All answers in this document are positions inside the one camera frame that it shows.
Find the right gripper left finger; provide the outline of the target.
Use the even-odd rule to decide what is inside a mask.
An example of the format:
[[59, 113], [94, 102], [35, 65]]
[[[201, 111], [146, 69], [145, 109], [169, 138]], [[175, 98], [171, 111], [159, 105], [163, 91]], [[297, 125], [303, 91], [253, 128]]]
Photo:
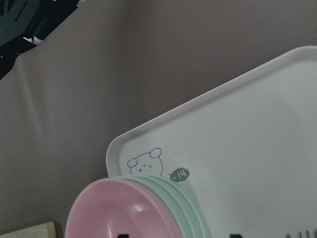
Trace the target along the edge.
[[121, 233], [117, 235], [117, 238], [130, 238], [129, 233]]

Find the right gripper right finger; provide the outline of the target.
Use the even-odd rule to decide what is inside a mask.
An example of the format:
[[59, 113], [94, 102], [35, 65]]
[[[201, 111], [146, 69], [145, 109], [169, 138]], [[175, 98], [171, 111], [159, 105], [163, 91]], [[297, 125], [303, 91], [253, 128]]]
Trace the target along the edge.
[[240, 233], [233, 233], [229, 235], [229, 238], [246, 238], [246, 237]]

